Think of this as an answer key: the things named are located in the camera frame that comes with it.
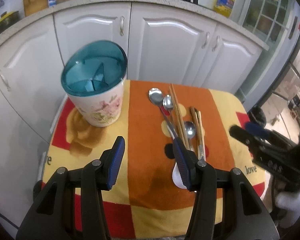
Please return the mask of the right hand white glove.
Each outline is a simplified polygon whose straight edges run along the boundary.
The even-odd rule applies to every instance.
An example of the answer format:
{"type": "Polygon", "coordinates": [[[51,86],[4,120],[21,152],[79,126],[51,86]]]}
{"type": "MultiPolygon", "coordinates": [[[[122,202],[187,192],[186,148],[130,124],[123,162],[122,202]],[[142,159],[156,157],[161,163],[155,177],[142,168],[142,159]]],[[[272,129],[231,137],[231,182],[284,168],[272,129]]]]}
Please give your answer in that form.
{"type": "Polygon", "coordinates": [[[297,219],[300,216],[300,190],[297,192],[280,192],[275,198],[275,205],[291,213],[297,219]]]}

